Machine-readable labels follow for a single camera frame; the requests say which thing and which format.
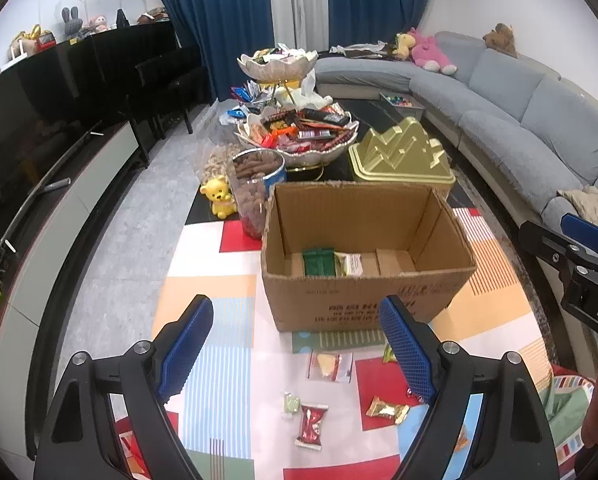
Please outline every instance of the television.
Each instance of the television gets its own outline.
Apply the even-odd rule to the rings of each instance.
[[[0,74],[0,240],[30,192],[95,121],[88,101],[99,83],[84,66],[91,57],[85,47],[62,43]]]

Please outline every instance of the white ceramic bowl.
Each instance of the white ceramic bowl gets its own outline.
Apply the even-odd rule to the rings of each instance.
[[[297,81],[306,77],[317,64],[317,51],[284,60],[272,59],[266,64],[259,64],[252,57],[241,54],[237,63],[248,77],[258,82]]]
[[[357,140],[357,131],[359,130],[359,121],[352,121],[349,123],[350,129],[353,130],[352,136],[342,144],[337,144],[334,148],[326,152],[317,152],[316,150],[310,150],[309,152],[303,153],[286,153],[282,150],[275,150],[279,152],[285,160],[285,166],[287,168],[310,168],[313,166],[325,166],[330,164],[338,156],[348,150],[348,146],[353,144]],[[239,142],[246,148],[260,148],[250,137],[248,136],[247,125],[239,124],[237,126],[237,132],[235,132]]]

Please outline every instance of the yellow teddy bear figurine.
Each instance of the yellow teddy bear figurine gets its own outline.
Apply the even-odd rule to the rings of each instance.
[[[408,59],[410,56],[410,49],[415,46],[415,39],[410,34],[397,34],[396,50],[393,51],[393,56],[399,59]]]
[[[213,203],[213,215],[217,215],[220,220],[225,220],[228,216],[237,212],[237,205],[234,203],[233,196],[228,193],[228,183],[225,176],[219,175],[208,180],[208,183],[201,186],[199,191]]]

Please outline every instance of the gold candy wrapper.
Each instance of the gold candy wrapper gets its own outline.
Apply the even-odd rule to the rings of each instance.
[[[382,416],[383,418],[394,418],[395,424],[401,424],[410,406],[402,404],[390,404],[390,402],[383,402],[379,397],[375,397],[373,402],[370,403],[370,408],[365,412],[367,416]]]
[[[383,349],[383,357],[381,358],[381,362],[383,364],[397,362],[397,358],[394,356],[393,349],[391,348],[390,344],[388,344],[388,343],[386,343],[386,346]]]

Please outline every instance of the open cardboard box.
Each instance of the open cardboard box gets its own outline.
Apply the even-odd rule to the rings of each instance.
[[[301,252],[361,253],[363,275],[305,276]],[[476,268],[449,206],[429,186],[278,184],[268,202],[261,270],[277,329],[379,328],[378,303],[396,294],[430,322]]]

